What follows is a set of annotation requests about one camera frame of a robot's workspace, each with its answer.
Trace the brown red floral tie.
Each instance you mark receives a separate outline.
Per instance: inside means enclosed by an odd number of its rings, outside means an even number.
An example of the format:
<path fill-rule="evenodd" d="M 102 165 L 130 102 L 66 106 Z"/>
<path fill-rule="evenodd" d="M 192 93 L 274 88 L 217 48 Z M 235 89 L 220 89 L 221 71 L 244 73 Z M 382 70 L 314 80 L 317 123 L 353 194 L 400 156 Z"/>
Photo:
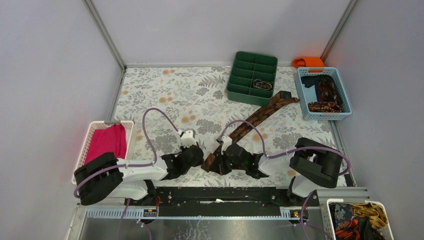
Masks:
<path fill-rule="evenodd" d="M 246 122 L 243 121 L 231 134 L 229 134 L 229 137 L 231 138 L 230 144 L 235 144 L 240 141 L 251 130 L 253 130 L 253 127 L 257 127 L 282 107 L 298 103 L 299 101 L 300 100 L 297 97 L 292 97 L 292 94 L 289 91 L 281 90 L 277 92 L 271 97 L 267 105 L 256 110 L 245 120 Z"/>

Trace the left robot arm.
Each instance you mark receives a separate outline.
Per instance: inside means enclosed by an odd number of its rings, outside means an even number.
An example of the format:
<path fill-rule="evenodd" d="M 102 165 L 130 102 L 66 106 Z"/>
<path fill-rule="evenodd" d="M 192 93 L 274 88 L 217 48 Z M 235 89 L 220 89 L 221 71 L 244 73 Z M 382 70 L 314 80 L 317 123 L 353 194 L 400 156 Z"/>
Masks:
<path fill-rule="evenodd" d="M 83 206 L 106 198 L 138 200 L 148 206 L 155 200 L 153 181 L 177 179 L 203 162 L 204 153 L 197 145 L 182 147 L 176 154 L 162 155 L 155 163 L 117 158 L 112 152 L 106 152 L 74 171 L 73 194 Z"/>

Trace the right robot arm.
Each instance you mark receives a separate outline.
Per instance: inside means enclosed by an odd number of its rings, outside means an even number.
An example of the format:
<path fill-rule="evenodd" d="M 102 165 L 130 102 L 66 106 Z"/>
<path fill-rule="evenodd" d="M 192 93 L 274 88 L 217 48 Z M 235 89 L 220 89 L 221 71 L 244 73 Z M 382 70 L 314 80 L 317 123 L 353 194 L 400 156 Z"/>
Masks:
<path fill-rule="evenodd" d="M 244 171 L 254 179 L 268 178 L 285 166 L 295 171 L 282 199 L 293 206 L 301 205 L 317 188 L 337 186 L 343 157 L 333 148 L 301 137 L 295 148 L 275 155 L 251 153 L 229 136 L 219 137 L 221 148 L 213 154 L 208 171 L 226 175 L 233 170 Z"/>

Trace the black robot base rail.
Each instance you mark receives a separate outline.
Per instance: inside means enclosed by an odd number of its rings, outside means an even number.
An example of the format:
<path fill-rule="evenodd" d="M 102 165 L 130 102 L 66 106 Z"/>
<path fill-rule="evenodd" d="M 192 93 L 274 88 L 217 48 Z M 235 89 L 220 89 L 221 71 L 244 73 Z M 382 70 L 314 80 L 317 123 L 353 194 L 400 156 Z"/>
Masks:
<path fill-rule="evenodd" d="M 286 187 L 154 187 L 130 206 L 153 207 L 160 217 L 277 217 L 299 212 L 304 197 Z"/>

